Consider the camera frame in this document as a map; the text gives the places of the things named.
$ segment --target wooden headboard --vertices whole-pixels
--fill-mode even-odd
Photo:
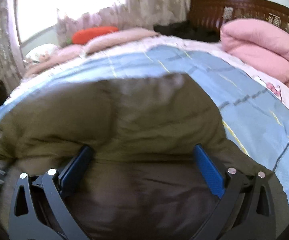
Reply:
[[[289,8],[266,0],[191,0],[188,20],[194,26],[219,31],[237,18],[270,22],[289,33]]]

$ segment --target floral pillow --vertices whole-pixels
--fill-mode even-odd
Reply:
[[[30,51],[24,59],[25,68],[32,65],[48,61],[51,55],[58,50],[58,46],[54,44],[44,44]]]

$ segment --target folded pink quilt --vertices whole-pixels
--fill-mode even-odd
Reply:
[[[237,19],[220,30],[223,49],[289,87],[289,34],[262,20]]]

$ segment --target floral curtain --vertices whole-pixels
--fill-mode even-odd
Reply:
[[[11,93],[22,78],[17,61],[22,62],[20,50],[13,51],[13,31],[10,28],[9,0],[0,0],[0,80],[8,93]]]
[[[61,6],[64,0],[56,1],[59,5],[56,31],[61,46],[65,46],[67,40],[81,29],[96,26],[153,29],[155,24],[168,25],[184,21],[190,7],[190,0],[117,0],[111,7],[100,9],[96,13],[85,13],[74,20],[67,16],[66,7]]]

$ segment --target orange-red plush object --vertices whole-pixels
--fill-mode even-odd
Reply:
[[[118,31],[119,29],[117,27],[94,27],[86,30],[80,30],[77,31],[73,36],[72,36],[72,43],[73,44],[81,44],[84,45],[91,39],[108,34],[108,33],[113,33]]]

